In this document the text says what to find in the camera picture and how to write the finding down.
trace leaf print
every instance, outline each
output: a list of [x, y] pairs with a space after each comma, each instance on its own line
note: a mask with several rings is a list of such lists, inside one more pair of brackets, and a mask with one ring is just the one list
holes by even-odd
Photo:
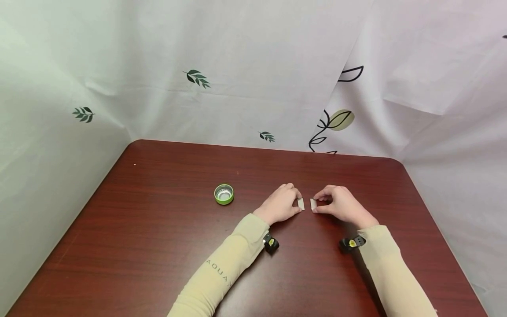
[[210, 88], [209, 81], [206, 80], [205, 75], [199, 74], [200, 71], [193, 69], [191, 71], [183, 72], [183, 73], [187, 74], [187, 79], [189, 80], [189, 82], [197, 84], [198, 86], [201, 86], [201, 84], [202, 84], [202, 87], [204, 87], [204, 89]]
[[315, 138], [313, 139], [312, 141], [310, 141], [312, 144], [321, 144], [322, 142], [324, 142], [324, 140], [327, 139], [327, 137], [318, 137], [318, 138]]
[[348, 127], [354, 121], [354, 114], [350, 110], [338, 110], [332, 116], [328, 129], [341, 131]]
[[92, 122], [93, 116], [95, 115], [90, 108], [83, 107], [83, 108], [74, 108], [76, 111], [74, 111], [72, 114], [76, 115], [76, 119], [81, 118], [79, 122], [86, 121], [86, 123]]
[[259, 132], [259, 136], [261, 137], [261, 139], [269, 141], [269, 143], [275, 142], [275, 137], [267, 131]]
[[359, 76], [361, 76], [364, 68], [364, 66], [359, 66], [356, 68], [347, 69], [346, 71], [342, 71], [338, 82], [353, 82], [354, 80], [358, 79]]
[[[324, 132], [326, 129], [331, 129], [333, 131], [340, 131], [348, 127], [353, 121], [354, 121], [354, 113], [350, 110], [342, 109], [336, 111], [332, 116], [329, 116], [328, 112], [324, 110], [325, 119], [319, 119], [319, 123], [317, 123], [317, 127], [321, 128], [319, 132], [317, 132], [316, 135], [312, 137], [310, 142], [308, 142], [308, 147], [312, 150], [313, 153], [315, 153], [315, 150], [313, 149], [312, 145], [314, 144], [320, 144], [324, 142], [327, 137], [317, 137], [319, 134]], [[330, 151], [328, 153], [336, 154], [337, 151]]]

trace white fabric curtain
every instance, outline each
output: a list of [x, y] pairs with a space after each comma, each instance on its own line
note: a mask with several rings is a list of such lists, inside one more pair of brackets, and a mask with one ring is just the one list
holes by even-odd
[[1, 19], [0, 32], [0, 316], [4, 316], [130, 137], [68, 71]]
[[489, 315], [507, 311], [502, 0], [0, 9], [0, 315], [139, 138], [396, 159]]

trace green bottle cap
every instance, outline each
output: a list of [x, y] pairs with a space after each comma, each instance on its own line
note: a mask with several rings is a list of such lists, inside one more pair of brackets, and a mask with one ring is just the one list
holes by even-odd
[[221, 184], [215, 188], [215, 200], [220, 205], [227, 205], [234, 199], [234, 190], [231, 185]]

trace wooden table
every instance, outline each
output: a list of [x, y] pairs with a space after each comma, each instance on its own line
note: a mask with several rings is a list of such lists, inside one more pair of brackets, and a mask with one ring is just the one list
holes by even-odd
[[[236, 224], [288, 182], [307, 210], [271, 228], [280, 249], [260, 254], [217, 316], [384, 315], [361, 262], [338, 251], [344, 224], [309, 210], [327, 184], [389, 227], [439, 316], [486, 316], [399, 162], [148, 140], [125, 150], [8, 316], [165, 317]], [[230, 205], [214, 201], [221, 183], [234, 187]]]

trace beige sleeve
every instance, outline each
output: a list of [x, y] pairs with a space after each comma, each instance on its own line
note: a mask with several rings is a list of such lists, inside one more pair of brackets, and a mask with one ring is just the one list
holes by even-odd
[[366, 239], [359, 247], [389, 317], [435, 317], [437, 313], [403, 261], [386, 226], [359, 230]]
[[190, 278], [168, 317], [211, 317], [232, 284], [263, 249], [268, 229], [257, 216], [246, 215]]

